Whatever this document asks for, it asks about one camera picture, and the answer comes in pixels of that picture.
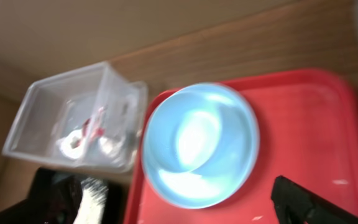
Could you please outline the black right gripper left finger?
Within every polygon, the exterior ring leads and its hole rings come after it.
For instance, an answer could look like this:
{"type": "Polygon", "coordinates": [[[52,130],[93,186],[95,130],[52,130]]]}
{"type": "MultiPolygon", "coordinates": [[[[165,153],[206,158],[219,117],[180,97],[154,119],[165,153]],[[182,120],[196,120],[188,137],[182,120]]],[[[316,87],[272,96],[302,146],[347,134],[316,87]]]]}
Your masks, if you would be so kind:
{"type": "Polygon", "coordinates": [[[72,224],[83,198],[79,180],[68,177],[0,212],[0,224],[72,224]]]}

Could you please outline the light blue bowl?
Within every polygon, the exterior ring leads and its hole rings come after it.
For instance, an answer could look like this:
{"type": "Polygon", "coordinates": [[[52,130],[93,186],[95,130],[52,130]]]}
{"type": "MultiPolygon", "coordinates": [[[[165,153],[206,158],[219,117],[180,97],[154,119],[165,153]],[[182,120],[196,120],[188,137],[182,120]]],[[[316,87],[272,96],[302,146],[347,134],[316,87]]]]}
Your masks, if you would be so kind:
{"type": "Polygon", "coordinates": [[[174,174],[250,172],[259,153],[254,110],[218,84],[185,87],[163,100],[145,130],[143,165],[174,174]]]}

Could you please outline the red snack wrapper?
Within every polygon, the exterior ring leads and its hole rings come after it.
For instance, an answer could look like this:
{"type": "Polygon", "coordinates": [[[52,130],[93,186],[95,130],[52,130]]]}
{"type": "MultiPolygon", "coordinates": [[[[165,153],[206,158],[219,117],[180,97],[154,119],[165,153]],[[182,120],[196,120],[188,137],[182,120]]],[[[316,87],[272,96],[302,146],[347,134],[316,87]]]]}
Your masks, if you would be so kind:
{"type": "Polygon", "coordinates": [[[101,137],[104,134],[105,129],[102,127],[102,123],[104,122],[105,113],[106,113],[106,108],[100,107],[98,110],[98,115],[94,119],[94,123],[92,127],[90,127],[91,124],[90,118],[83,123],[80,129],[80,134],[81,134],[80,139],[77,141],[76,146],[80,146],[85,141],[88,132],[90,132],[88,138],[89,143],[94,142],[97,138],[101,137]]]}

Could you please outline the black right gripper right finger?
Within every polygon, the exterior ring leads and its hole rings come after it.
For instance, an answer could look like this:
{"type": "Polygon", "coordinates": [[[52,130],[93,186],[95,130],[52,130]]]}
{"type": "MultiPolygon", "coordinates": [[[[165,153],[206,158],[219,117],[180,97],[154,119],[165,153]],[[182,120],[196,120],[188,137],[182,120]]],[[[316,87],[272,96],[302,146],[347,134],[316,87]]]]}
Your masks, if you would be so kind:
{"type": "Polygon", "coordinates": [[[358,224],[358,217],[290,179],[275,178],[271,193],[279,224],[358,224]]]}

